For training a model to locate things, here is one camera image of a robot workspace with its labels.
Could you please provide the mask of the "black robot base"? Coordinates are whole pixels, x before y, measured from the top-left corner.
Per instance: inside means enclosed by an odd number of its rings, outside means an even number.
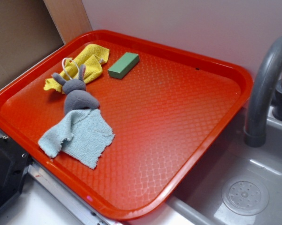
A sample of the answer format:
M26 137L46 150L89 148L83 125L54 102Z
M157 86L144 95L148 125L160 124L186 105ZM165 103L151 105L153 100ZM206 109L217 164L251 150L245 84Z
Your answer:
M0 138L0 213L23 189L31 156L7 135Z

